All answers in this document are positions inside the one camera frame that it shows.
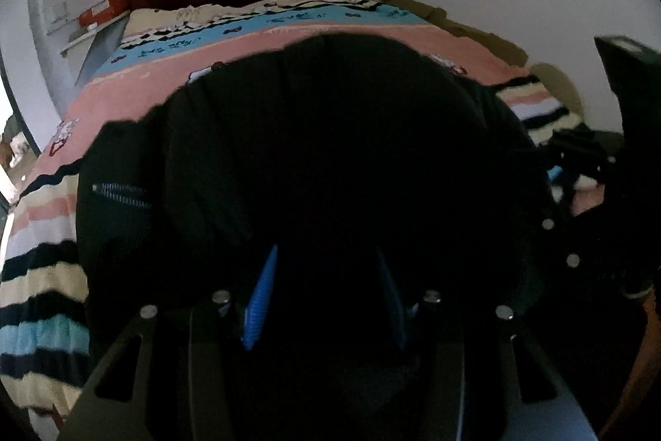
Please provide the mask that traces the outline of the large black jacket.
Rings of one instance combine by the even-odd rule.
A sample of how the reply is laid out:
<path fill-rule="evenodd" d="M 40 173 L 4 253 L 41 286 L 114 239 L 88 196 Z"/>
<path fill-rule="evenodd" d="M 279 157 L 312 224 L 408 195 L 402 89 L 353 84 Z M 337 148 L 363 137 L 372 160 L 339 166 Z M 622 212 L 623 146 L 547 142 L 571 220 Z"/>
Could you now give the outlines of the large black jacket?
<path fill-rule="evenodd" d="M 330 33 L 211 69 L 85 153 L 99 362 L 147 305 L 244 305 L 228 440 L 414 440 L 412 307 L 519 305 L 554 200 L 515 114 L 398 41 Z"/>

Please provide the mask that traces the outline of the olive green mattress edge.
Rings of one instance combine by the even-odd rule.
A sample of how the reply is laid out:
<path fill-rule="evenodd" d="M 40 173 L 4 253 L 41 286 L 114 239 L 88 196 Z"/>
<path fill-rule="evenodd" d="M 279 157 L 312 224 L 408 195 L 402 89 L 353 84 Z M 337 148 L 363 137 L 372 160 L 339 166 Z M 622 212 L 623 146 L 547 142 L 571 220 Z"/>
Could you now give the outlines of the olive green mattress edge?
<path fill-rule="evenodd" d="M 447 11 L 433 5 L 426 5 L 416 0 L 380 0 L 387 5 L 406 9 L 416 16 L 428 21 L 430 24 L 444 29 L 455 37 L 465 37 L 476 41 L 492 52 L 492 54 L 513 66 L 527 68 L 538 76 L 550 90 L 554 98 L 564 103 L 570 112 L 585 117 L 584 106 L 577 92 L 577 88 L 569 77 L 557 66 L 548 63 L 531 64 L 529 55 L 517 44 L 511 43 L 493 32 L 483 31 L 468 24 L 453 21 L 447 16 Z"/>

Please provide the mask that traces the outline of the striped Hello Kitty blanket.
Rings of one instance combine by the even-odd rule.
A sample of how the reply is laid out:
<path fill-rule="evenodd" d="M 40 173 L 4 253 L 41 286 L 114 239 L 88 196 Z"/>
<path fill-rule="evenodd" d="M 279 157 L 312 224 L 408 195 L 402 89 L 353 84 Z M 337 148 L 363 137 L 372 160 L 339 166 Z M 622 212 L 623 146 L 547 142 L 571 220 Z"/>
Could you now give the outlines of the striped Hello Kitty blanket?
<path fill-rule="evenodd" d="M 520 78 L 503 96 L 535 143 L 581 119 L 538 78 L 476 41 L 378 0 L 268 0 L 131 13 L 119 48 L 69 107 L 12 211 L 1 258 L 1 383 L 17 408 L 44 424 L 71 413 L 91 370 L 81 318 L 88 279 L 76 260 L 80 161 L 102 126 L 137 120 L 217 62 L 277 49 L 318 32 L 373 32 L 400 40 L 484 85 Z"/>

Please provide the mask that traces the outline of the white bedside shelf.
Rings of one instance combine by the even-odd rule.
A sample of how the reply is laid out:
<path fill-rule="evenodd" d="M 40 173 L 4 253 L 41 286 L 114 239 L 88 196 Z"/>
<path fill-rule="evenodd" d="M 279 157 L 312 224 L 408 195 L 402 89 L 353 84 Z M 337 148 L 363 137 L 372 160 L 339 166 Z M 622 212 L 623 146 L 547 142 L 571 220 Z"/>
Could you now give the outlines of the white bedside shelf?
<path fill-rule="evenodd" d="M 104 24 L 92 24 L 91 29 L 71 20 L 47 32 L 49 82 L 65 88 L 83 86 L 119 47 L 128 17 L 129 11 L 123 11 Z"/>

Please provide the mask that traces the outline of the red box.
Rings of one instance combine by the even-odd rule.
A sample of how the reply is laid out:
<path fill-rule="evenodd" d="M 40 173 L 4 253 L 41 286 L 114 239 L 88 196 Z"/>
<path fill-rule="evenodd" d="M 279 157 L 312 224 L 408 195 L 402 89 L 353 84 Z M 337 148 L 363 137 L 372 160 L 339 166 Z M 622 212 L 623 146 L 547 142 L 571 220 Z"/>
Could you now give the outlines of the red box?
<path fill-rule="evenodd" d="M 126 10 L 128 10 L 128 0 L 102 0 L 84 11 L 78 17 L 78 23 L 81 27 L 105 24 Z"/>

